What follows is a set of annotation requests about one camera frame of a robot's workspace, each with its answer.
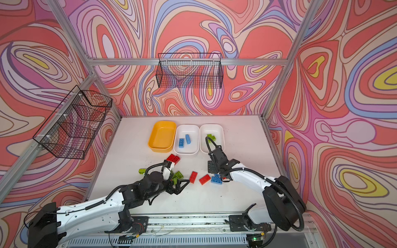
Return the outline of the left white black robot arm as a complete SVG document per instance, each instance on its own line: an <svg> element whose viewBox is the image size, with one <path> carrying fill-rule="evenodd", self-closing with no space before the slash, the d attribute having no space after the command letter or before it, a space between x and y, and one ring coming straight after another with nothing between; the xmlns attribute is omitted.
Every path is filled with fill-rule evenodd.
<svg viewBox="0 0 397 248"><path fill-rule="evenodd" d="M29 248L55 248L61 243L94 233L132 233L140 235L145 227L134 220L130 210L152 204L161 193L180 194L188 179L173 181L171 161L148 167L141 180L115 187L107 196L80 204L57 206L49 203L36 212L26 225Z"/></svg>

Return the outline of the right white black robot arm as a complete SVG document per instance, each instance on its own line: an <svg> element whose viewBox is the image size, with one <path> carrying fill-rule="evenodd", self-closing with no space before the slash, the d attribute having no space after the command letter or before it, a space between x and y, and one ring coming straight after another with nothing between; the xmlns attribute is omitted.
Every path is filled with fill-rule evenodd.
<svg viewBox="0 0 397 248"><path fill-rule="evenodd" d="M238 160L228 159L222 146L208 136L205 144L210 157L209 173L218 174L223 182L239 182L263 196L264 207L252 204L243 214L248 228L262 223L274 223L284 231L291 228L304 230L303 214L307 207L288 178L264 176Z"/></svg>

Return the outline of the blue lego cluster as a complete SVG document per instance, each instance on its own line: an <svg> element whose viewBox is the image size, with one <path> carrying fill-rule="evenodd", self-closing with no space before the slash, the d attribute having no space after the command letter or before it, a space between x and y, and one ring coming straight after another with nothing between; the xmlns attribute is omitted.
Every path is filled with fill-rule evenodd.
<svg viewBox="0 0 397 248"><path fill-rule="evenodd" d="M185 139L184 138L180 138L179 142L178 142L178 147L179 148L184 148L185 146Z"/></svg>

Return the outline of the blue lego pair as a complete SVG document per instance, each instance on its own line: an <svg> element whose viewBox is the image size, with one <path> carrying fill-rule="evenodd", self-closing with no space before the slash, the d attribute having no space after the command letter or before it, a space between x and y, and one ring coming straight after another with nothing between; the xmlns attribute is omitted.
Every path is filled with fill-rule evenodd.
<svg viewBox="0 0 397 248"><path fill-rule="evenodd" d="M190 138L190 135L189 134L186 134L185 135L185 139L186 139L186 143L189 145L189 144L191 144L191 138Z"/></svg>

